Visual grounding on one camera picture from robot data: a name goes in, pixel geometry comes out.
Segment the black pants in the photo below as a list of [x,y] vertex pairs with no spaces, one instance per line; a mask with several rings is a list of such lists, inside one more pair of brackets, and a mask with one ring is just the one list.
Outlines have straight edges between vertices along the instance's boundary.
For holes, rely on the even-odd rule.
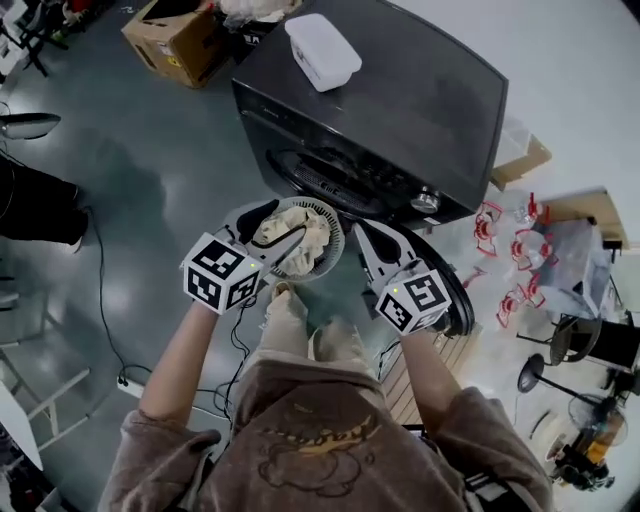
[[0,187],[2,236],[75,244],[87,229],[87,214],[76,209],[71,183],[0,157]]

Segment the metal mesh colander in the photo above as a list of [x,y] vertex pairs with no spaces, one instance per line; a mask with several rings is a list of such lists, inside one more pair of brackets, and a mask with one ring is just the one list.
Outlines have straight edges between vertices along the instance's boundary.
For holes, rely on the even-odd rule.
[[278,276],[280,279],[286,281],[302,283],[305,281],[313,281],[329,272],[338,260],[342,256],[344,250],[344,232],[340,227],[338,221],[338,214],[327,203],[315,199],[313,197],[296,196],[287,197],[280,200],[278,208],[273,212],[273,215],[281,213],[293,206],[302,206],[303,208],[313,208],[318,214],[327,219],[331,232],[329,234],[329,243],[324,248],[322,255],[316,259],[316,263],[313,270],[304,276],[289,276],[282,272],[279,267],[272,270],[272,273]]

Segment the gray concrete floor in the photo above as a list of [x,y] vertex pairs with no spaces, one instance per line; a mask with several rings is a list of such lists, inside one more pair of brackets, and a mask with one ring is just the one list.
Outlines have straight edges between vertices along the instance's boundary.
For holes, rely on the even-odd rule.
[[[114,342],[128,363],[153,367],[191,302],[182,293],[182,257],[228,210],[273,193],[260,177],[235,109],[233,64],[199,91],[158,77],[120,33],[129,18],[116,5],[77,36],[68,52],[43,53],[49,78],[33,67],[21,73],[5,98],[12,112],[52,112],[62,122],[43,139],[9,142],[8,150],[27,165],[82,187],[82,203],[92,206],[105,244],[105,313]],[[91,419],[42,456],[46,475],[63,495],[79,509],[93,510],[119,445],[120,424],[136,406],[116,389],[119,366],[98,308],[95,233],[89,230],[76,255],[55,244],[5,241],[2,256],[3,271],[16,276],[23,299],[17,311],[3,313],[0,333],[2,341],[26,340],[6,350],[22,377],[44,398],[91,368],[62,399],[60,421],[64,428],[83,414]],[[368,320],[359,299],[363,289],[364,275],[347,250],[329,276],[301,295],[314,305],[312,322],[335,312],[354,321],[374,356],[392,335]],[[266,296],[240,328],[250,347],[260,338]],[[219,323],[203,387],[228,380],[240,361],[229,342],[234,321],[235,315],[227,315]],[[130,375],[141,382],[147,378],[135,370]],[[199,396],[197,403],[213,409],[210,395]],[[197,428],[227,434],[224,421],[192,419]],[[34,426],[43,435],[46,423]]]

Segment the power strip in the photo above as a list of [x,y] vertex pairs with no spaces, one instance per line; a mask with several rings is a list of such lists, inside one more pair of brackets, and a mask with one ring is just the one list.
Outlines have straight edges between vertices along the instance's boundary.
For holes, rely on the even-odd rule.
[[136,398],[142,398],[142,392],[144,391],[144,386],[131,379],[127,379],[127,385],[125,385],[124,383],[121,383],[118,380],[118,389],[120,391],[124,391],[127,395],[131,395]]

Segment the cable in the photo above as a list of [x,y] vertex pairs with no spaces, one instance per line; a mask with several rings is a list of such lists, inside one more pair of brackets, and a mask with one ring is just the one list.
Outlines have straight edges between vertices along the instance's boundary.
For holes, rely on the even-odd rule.
[[[127,369],[127,364],[124,362],[123,357],[120,355],[120,352],[116,349],[116,346],[113,343],[113,339],[111,338],[111,331],[109,330],[109,324],[107,324],[107,320],[104,316],[104,244],[102,243],[102,237],[100,236],[100,230],[98,229],[98,222],[96,221],[95,213],[93,209],[89,206],[86,208],[91,217],[91,223],[93,224],[93,230],[96,233],[96,238],[98,239],[98,244],[100,245],[100,273],[99,273],[99,284],[98,284],[98,300],[100,303],[100,318],[102,318],[102,325],[104,326],[104,331],[107,335],[107,340],[109,341],[109,346],[111,347],[111,351],[116,355],[118,360],[120,361],[120,372],[118,373],[118,382],[120,384],[127,385],[127,377],[125,375],[125,371]],[[141,367],[139,365],[130,365],[130,367]]]
[[[102,325],[104,326],[104,330],[107,335],[107,340],[109,341],[109,347],[111,348],[111,351],[115,354],[115,356],[118,358],[118,361],[120,362],[120,371],[118,372],[118,382],[126,386],[128,384],[126,372],[129,368],[138,368],[146,371],[147,373],[152,373],[152,370],[140,364],[125,363],[124,358],[122,357],[120,352],[118,352],[113,342],[113,338],[111,337],[111,330],[109,329],[109,325],[107,324],[107,320],[104,313],[104,274],[105,274],[104,244],[102,242],[102,236],[100,235],[100,230],[98,229],[98,222],[95,218],[95,213],[93,209],[91,207],[87,207],[86,209],[91,216],[93,229],[96,233],[96,238],[98,239],[98,244],[100,246],[100,273],[99,273],[99,287],[98,287],[100,318],[102,319]],[[240,371],[244,367],[244,364],[247,358],[249,357],[249,354],[251,353],[251,350],[249,349],[249,347],[247,347],[247,345],[238,336],[238,327],[242,322],[244,311],[246,309],[249,309],[255,306],[257,301],[258,301],[258,297],[254,296],[241,306],[240,311],[238,312],[238,318],[236,320],[236,323],[231,329],[231,345],[242,353],[242,360],[240,361],[240,364],[238,365],[238,368],[233,374],[233,377],[231,378],[231,380],[228,382],[223,382],[222,384],[219,384],[215,389],[198,388],[196,390],[196,392],[199,392],[199,393],[212,393],[213,406],[219,412],[224,414],[225,419],[227,419],[230,423],[232,422],[231,415],[229,412],[230,411],[229,406],[232,405],[231,400],[229,399],[229,395],[231,394],[231,387],[238,382],[237,380],[238,375],[240,374]],[[222,407],[216,401],[216,398],[218,397],[224,400]]]
[[516,395],[516,404],[514,406],[514,411],[513,411],[513,426],[516,426],[516,423],[518,423],[518,399],[520,398],[520,395],[522,393],[518,393]]
[[378,380],[380,380],[380,377],[382,375],[382,365],[384,364],[384,356],[387,353],[391,352],[394,348],[396,348],[399,343],[400,343],[400,340],[392,341],[387,346],[387,348],[385,348],[382,352],[380,352],[380,362],[378,364]]
[[240,364],[238,365],[238,368],[236,369],[235,373],[233,374],[233,377],[231,378],[231,380],[229,382],[225,382],[225,383],[221,384],[220,386],[218,386],[216,388],[216,395],[214,395],[214,398],[213,398],[214,407],[216,409],[220,410],[220,408],[218,407],[218,404],[216,403],[216,399],[215,399],[215,397],[217,396],[217,390],[219,388],[221,388],[221,387],[227,386],[227,391],[226,391],[226,393],[224,395],[224,406],[222,407],[221,412],[224,414],[225,418],[227,418],[229,420],[230,423],[232,423],[231,415],[229,413],[229,404],[231,403],[230,400],[229,400],[229,395],[231,394],[231,388],[236,382],[238,382],[238,380],[237,380],[238,375],[242,371],[242,368],[244,367],[244,363],[246,362],[247,358],[249,357],[249,354],[251,353],[249,348],[239,338],[239,336],[238,336],[238,327],[242,323],[242,317],[244,316],[245,310],[255,306],[257,301],[258,301],[258,297],[254,296],[254,297],[250,298],[247,302],[245,302],[240,307],[240,311],[238,312],[238,318],[236,320],[236,323],[233,326],[233,329],[231,329],[231,344],[235,348],[237,348],[238,350],[240,350],[242,352],[242,360],[240,361]]

